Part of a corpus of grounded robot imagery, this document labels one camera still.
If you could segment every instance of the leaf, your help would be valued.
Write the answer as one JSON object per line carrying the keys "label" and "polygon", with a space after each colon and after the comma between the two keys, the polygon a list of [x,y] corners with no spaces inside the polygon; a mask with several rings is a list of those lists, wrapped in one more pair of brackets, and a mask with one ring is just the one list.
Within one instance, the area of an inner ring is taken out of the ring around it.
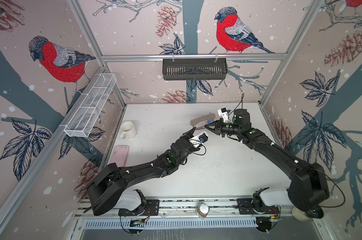
{"label": "leaf", "polygon": [[324,105],[326,103],[326,101],[328,100],[328,95],[324,93],[324,95],[322,95],[319,98],[319,101],[316,104],[316,107],[321,107],[322,105]]}
{"label": "leaf", "polygon": [[32,146],[32,150],[33,150],[33,155],[35,157],[37,157],[39,155],[39,153],[41,152],[41,150],[44,147],[43,141],[42,139],[40,139],[37,136],[33,136],[33,138],[31,139],[31,146]]}
{"label": "leaf", "polygon": [[341,144],[343,147],[347,148],[347,144],[346,144],[344,135],[342,134],[340,129],[335,127],[333,124],[330,124],[330,123],[324,124],[323,131],[324,131],[325,136],[332,139],[334,142]]}
{"label": "leaf", "polygon": [[177,48],[177,49],[180,48],[180,42],[179,42],[177,37],[174,39],[174,47]]}
{"label": "leaf", "polygon": [[313,79],[305,80],[304,82],[300,83],[304,89],[308,90],[320,90],[320,86],[317,85],[317,83]]}
{"label": "leaf", "polygon": [[43,139],[50,139],[51,138],[51,133],[49,130],[47,130],[44,127],[40,127],[37,129],[36,131],[37,136]]}
{"label": "leaf", "polygon": [[325,84],[325,91],[329,91],[333,88],[334,84],[336,83],[337,76],[329,79],[329,81]]}
{"label": "leaf", "polygon": [[170,50],[173,51],[173,50],[175,50],[174,46],[169,44],[169,43],[165,43],[164,45],[161,45],[159,47],[162,48],[165,51],[170,51]]}
{"label": "leaf", "polygon": [[306,95],[306,99],[309,99],[309,100],[314,100],[314,99],[318,99],[319,97],[321,97],[321,95],[323,94],[324,92],[321,91],[321,90],[316,90],[316,91],[310,91],[308,93],[308,95]]}
{"label": "leaf", "polygon": [[13,124],[14,129],[19,133],[27,135],[27,134],[29,134],[31,132],[30,126],[27,125],[24,122],[20,122],[20,121],[16,121],[14,119],[11,119],[11,123]]}
{"label": "leaf", "polygon": [[197,80],[188,80],[186,81],[186,85],[192,91],[197,86]]}
{"label": "leaf", "polygon": [[11,139],[3,149],[3,153],[0,160],[16,154],[25,144],[25,141],[28,141],[28,139],[29,139],[28,135],[21,135]]}
{"label": "leaf", "polygon": [[72,137],[73,147],[77,149],[80,153],[90,152],[89,142],[84,137]]}
{"label": "leaf", "polygon": [[197,87],[200,89],[203,93],[212,95],[212,87],[207,82],[207,80],[197,80]]}
{"label": "leaf", "polygon": [[319,156],[330,171],[334,157],[331,143],[323,133],[318,135],[317,141],[319,143]]}
{"label": "leaf", "polygon": [[318,85],[318,87],[320,89],[324,89],[325,88],[325,77],[324,77],[324,75],[322,75],[321,73],[317,73],[317,72],[315,72],[315,75],[316,75],[316,77],[315,77],[314,81],[316,82],[316,84]]}
{"label": "leaf", "polygon": [[317,138],[312,137],[304,147],[304,161],[309,164],[317,162],[318,143]]}
{"label": "leaf", "polygon": [[317,127],[317,121],[315,118],[313,118],[310,114],[305,113],[301,110],[301,116],[303,117],[303,121],[306,125],[310,128],[316,128]]}
{"label": "leaf", "polygon": [[99,127],[93,127],[92,131],[89,134],[89,137],[87,137],[86,139],[89,142],[94,142],[96,140],[98,140],[100,137],[102,137],[102,134],[104,134],[105,131],[102,131],[101,128]]}
{"label": "leaf", "polygon": [[25,175],[26,171],[29,169],[31,161],[31,142],[29,136],[25,137],[22,147],[17,151],[14,163],[13,171],[18,181]]}
{"label": "leaf", "polygon": [[63,158],[64,156],[66,156],[66,154],[68,154],[72,145],[73,138],[65,135],[61,144],[61,150],[59,151],[59,159]]}
{"label": "leaf", "polygon": [[301,130],[297,136],[297,143],[299,145],[307,145],[309,143],[309,141],[315,137],[316,135],[316,129],[312,129],[312,128],[304,128],[303,130]]}

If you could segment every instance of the cup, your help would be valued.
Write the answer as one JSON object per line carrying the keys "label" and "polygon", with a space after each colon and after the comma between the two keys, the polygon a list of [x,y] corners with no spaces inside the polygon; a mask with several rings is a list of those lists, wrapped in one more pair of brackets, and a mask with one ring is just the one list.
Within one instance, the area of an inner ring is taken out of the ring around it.
{"label": "cup", "polygon": [[133,139],[137,135],[136,128],[134,127],[134,124],[132,122],[122,123],[121,130],[122,130],[122,133],[120,136],[121,139],[125,139],[125,138]]}

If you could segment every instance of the gray surface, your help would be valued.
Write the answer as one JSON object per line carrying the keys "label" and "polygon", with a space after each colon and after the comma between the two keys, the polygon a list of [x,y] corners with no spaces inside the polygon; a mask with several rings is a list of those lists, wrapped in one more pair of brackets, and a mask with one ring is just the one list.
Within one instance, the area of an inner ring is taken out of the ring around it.
{"label": "gray surface", "polygon": [[135,240],[317,240],[321,239],[313,221],[299,222],[294,217],[283,217],[270,234],[261,234],[255,228],[200,228],[180,230],[144,230],[139,236],[131,236],[123,230],[84,230],[81,240],[132,239]]}

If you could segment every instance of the black basket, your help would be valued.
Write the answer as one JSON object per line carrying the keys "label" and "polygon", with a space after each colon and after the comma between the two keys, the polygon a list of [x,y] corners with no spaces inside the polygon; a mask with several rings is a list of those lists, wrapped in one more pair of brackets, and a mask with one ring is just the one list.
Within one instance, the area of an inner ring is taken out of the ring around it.
{"label": "black basket", "polygon": [[164,80],[222,80],[228,72],[226,58],[176,58],[163,60]]}

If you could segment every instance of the pink rectangular object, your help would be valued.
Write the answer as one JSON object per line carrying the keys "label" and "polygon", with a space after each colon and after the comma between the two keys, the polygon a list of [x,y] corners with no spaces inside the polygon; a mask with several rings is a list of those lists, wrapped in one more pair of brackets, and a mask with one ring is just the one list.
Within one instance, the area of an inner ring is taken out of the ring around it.
{"label": "pink rectangular object", "polygon": [[113,153],[109,159],[108,164],[116,163],[117,167],[125,167],[126,160],[128,159],[129,146],[117,145],[113,149]]}

